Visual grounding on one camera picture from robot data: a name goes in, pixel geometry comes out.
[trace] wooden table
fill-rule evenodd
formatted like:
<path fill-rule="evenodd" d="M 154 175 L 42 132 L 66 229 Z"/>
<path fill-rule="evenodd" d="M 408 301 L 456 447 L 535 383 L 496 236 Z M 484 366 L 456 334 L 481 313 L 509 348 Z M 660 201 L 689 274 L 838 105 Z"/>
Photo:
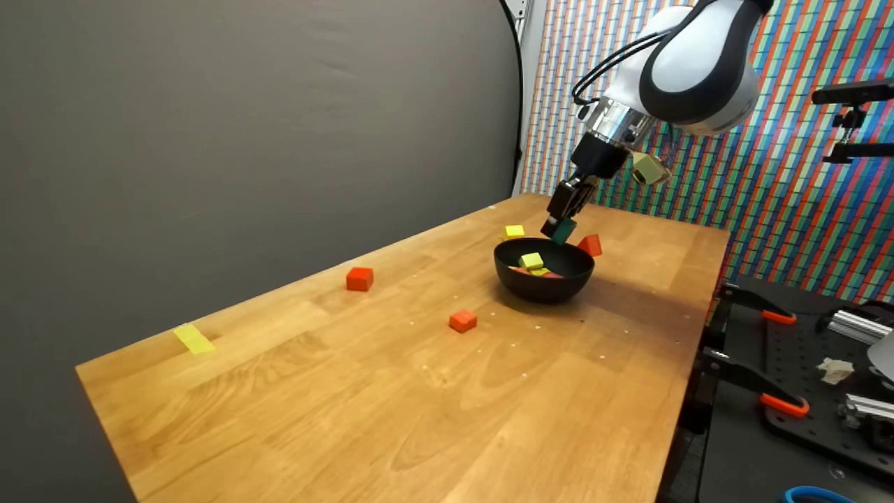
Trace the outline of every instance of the wooden table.
<path fill-rule="evenodd" d="M 592 282 L 502 294 L 521 194 L 78 366 L 140 499 L 654 499 L 727 257 L 720 229 L 602 206 Z M 344 289 L 370 264 L 368 294 Z M 481 323 L 458 334 L 453 309 Z"/>

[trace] red cube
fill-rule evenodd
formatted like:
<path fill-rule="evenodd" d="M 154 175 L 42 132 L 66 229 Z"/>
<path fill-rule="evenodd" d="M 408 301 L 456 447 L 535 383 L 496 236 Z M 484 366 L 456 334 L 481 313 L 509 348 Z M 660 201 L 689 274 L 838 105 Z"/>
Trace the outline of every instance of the red cube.
<path fill-rule="evenodd" d="M 456 309 L 456 313 L 450 316 L 450 327 L 453 327 L 456 333 L 468 333 L 472 327 L 478 327 L 478 316 L 475 316 L 472 309 Z"/>
<path fill-rule="evenodd" d="M 370 287 L 370 280 L 375 280 L 375 271 L 370 269 L 352 269 L 345 274 L 345 289 L 368 289 Z"/>
<path fill-rule="evenodd" d="M 577 248 L 584 248 L 590 257 L 599 257 L 602 253 L 602 243 L 597 239 L 597 235 L 584 235 Z"/>

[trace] yellow sticky note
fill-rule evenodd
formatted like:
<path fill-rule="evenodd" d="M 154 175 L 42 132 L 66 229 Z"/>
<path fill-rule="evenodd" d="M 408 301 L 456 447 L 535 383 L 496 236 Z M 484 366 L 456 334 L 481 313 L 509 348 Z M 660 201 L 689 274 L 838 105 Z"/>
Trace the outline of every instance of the yellow sticky note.
<path fill-rule="evenodd" d="M 214 352 L 214 344 L 203 337 L 203 333 L 193 323 L 182 323 L 172 329 L 172 334 L 193 352 L 207 355 Z"/>
<path fill-rule="evenodd" d="M 525 236 L 525 225 L 521 224 L 504 225 L 504 236 Z"/>

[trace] yellow object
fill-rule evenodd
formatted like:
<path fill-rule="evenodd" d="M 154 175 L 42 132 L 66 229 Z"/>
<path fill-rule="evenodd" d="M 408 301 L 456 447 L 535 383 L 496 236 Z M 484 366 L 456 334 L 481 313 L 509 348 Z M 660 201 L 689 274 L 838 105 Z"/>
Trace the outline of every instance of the yellow object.
<path fill-rule="evenodd" d="M 521 224 L 504 225 L 504 236 L 525 236 L 525 225 Z"/>
<path fill-rule="evenodd" d="M 639 185 L 660 185 L 671 175 L 671 169 L 650 154 L 634 151 L 634 178 Z"/>
<path fill-rule="evenodd" d="M 544 263 L 535 252 L 530 252 L 530 253 L 521 253 L 521 269 L 535 271 L 535 269 L 544 269 Z"/>
<path fill-rule="evenodd" d="M 172 329 L 172 334 L 193 352 L 207 355 L 214 352 L 214 344 L 203 337 L 203 333 L 196 323 L 182 323 Z"/>

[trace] red handle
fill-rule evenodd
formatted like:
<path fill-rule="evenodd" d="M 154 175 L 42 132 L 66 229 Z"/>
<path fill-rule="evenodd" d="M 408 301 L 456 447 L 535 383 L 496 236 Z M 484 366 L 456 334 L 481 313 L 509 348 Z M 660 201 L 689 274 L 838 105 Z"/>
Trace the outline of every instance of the red handle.
<path fill-rule="evenodd" d="M 798 316 L 785 316 L 785 313 L 773 313 L 773 309 L 762 309 L 759 319 L 768 323 L 782 323 L 782 327 L 798 323 Z"/>
<path fill-rule="evenodd" d="M 780 400 L 780 396 L 773 396 L 773 394 L 759 394 L 759 405 L 768 407 L 768 411 L 773 411 L 773 412 L 782 412 L 782 417 L 788 417 L 788 419 L 796 419 L 796 422 L 801 422 L 803 417 L 809 417 L 809 403 L 808 403 L 808 400 L 801 400 L 801 403 L 785 403 L 785 400 Z"/>

